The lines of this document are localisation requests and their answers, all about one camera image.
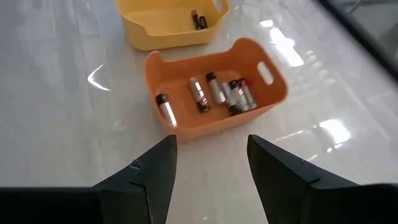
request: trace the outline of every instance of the silver battery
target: silver battery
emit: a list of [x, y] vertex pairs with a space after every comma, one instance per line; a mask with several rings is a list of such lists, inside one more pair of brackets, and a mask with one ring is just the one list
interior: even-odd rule
[[163, 116], [169, 122], [169, 125], [173, 127], [177, 127], [177, 120], [175, 119], [172, 107], [170, 106], [169, 100], [167, 99], [166, 94], [159, 94], [156, 96], [156, 102], [162, 111]]
[[222, 89], [222, 91], [224, 93], [224, 96], [226, 97], [225, 103], [228, 106], [236, 105], [236, 100], [235, 100], [235, 98], [233, 98], [233, 96], [231, 94], [231, 87], [229, 87], [229, 84], [226, 83], [226, 82], [222, 83], [221, 84], [221, 89]]
[[232, 95], [231, 87], [229, 87], [228, 83], [222, 83], [221, 89], [223, 90], [224, 96], [226, 98], [226, 105], [228, 107], [229, 113], [231, 116], [235, 116], [242, 113], [242, 110], [238, 108], [236, 105], [236, 100]]
[[211, 93], [213, 94], [213, 98], [217, 104], [225, 103], [226, 97], [224, 96], [223, 91], [220, 88], [220, 84], [217, 81], [217, 77], [214, 72], [210, 72], [206, 75], [207, 82], [210, 86]]
[[198, 109], [201, 113], [204, 113], [210, 110], [210, 104], [207, 100], [205, 93], [201, 89], [201, 86], [196, 78], [189, 79], [189, 85], [191, 87], [191, 91], [195, 101], [197, 103]]
[[249, 85], [247, 83], [247, 81], [244, 78], [241, 78], [238, 80], [239, 82], [239, 86], [241, 87], [244, 96], [246, 97], [247, 101], [248, 101], [248, 106], [250, 110], [256, 109], [257, 108], [257, 103], [253, 98], [253, 95], [251, 94], [251, 91], [249, 89]]
[[238, 81], [233, 80], [229, 82], [232, 96], [235, 97], [238, 108], [243, 112], [249, 110], [248, 101], [244, 96], [243, 90], [238, 87]]

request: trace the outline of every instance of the white marble table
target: white marble table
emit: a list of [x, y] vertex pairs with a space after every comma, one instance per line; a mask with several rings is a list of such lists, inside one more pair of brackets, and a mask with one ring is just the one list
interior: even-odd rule
[[[257, 134], [359, 184], [398, 182], [398, 88], [314, 2], [231, 0], [208, 45], [250, 37], [272, 55], [287, 100], [257, 120], [178, 146], [167, 223], [266, 223], [246, 156]], [[112, 0], [0, 3], [0, 185], [90, 186], [165, 134]]]

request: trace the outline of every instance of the orange plastic basket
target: orange plastic basket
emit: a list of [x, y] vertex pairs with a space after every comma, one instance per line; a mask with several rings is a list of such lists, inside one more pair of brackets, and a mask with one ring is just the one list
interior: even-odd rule
[[[268, 85], [257, 69], [264, 62], [273, 82]], [[287, 95], [287, 85], [270, 56], [255, 41], [240, 38], [226, 52], [204, 55], [185, 60], [166, 62], [159, 52], [146, 58], [144, 72], [152, 104], [167, 134], [177, 135], [186, 141], [207, 134], [247, 123], [273, 106], [281, 103]], [[227, 107], [217, 105], [206, 82], [206, 74], [215, 72], [220, 83], [245, 78], [257, 103], [257, 109], [230, 116]], [[210, 102], [211, 109], [200, 113], [189, 87], [189, 78], [195, 77]], [[165, 93], [169, 99], [178, 126], [168, 124], [162, 115], [156, 96]]]
[[[139, 50], [205, 44], [218, 33], [229, 11], [227, 0], [117, 0], [127, 41]], [[191, 11], [205, 16], [208, 28], [196, 30]]]

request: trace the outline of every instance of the battery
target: battery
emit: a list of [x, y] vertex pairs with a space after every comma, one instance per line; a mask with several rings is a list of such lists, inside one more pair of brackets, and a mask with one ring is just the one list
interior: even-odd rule
[[174, 113], [172, 107], [170, 106], [169, 100], [167, 99], [166, 94], [159, 94], [156, 96], [156, 103], [162, 111], [163, 116], [166, 117], [169, 125], [173, 127], [177, 127], [177, 120], [174, 117]]
[[209, 101], [207, 100], [205, 93], [201, 89], [201, 86], [200, 86], [198, 80], [196, 78], [190, 78], [189, 84], [190, 84], [191, 91], [192, 91], [193, 97], [197, 103], [199, 111], [201, 113], [204, 113], [204, 112], [210, 110]]
[[251, 94], [251, 91], [249, 89], [249, 85], [247, 81], [244, 78], [240, 78], [238, 80], [239, 87], [242, 89], [244, 96], [246, 97], [246, 100], [248, 101], [248, 106], [250, 110], [256, 109], [257, 104], [256, 101], [253, 98], [253, 95]]
[[198, 13], [196, 10], [191, 11], [191, 16], [192, 16], [193, 24], [195, 25], [195, 29], [196, 30], [202, 29], [199, 18], [198, 18]]
[[232, 80], [229, 82], [229, 86], [231, 87], [232, 96], [236, 99], [236, 104], [243, 112], [249, 110], [248, 101], [246, 97], [244, 97], [244, 93], [242, 89], [238, 87], [238, 81]]
[[217, 81], [217, 76], [214, 74], [214, 72], [210, 72], [206, 75], [207, 82], [209, 84], [209, 87], [211, 88], [211, 92], [213, 94], [213, 98], [216, 101], [217, 104], [222, 104], [225, 103], [226, 98], [224, 96], [223, 91], [220, 88], [220, 84]]
[[232, 96], [231, 88], [229, 87], [229, 84], [226, 82], [222, 83], [221, 89], [223, 90], [224, 96], [226, 97], [225, 103], [228, 107], [228, 110], [229, 110], [229, 113], [231, 114], [231, 116], [241, 114], [242, 111], [236, 105], [236, 100]]
[[204, 16], [199, 17], [199, 24], [202, 29], [207, 29], [207, 22]]

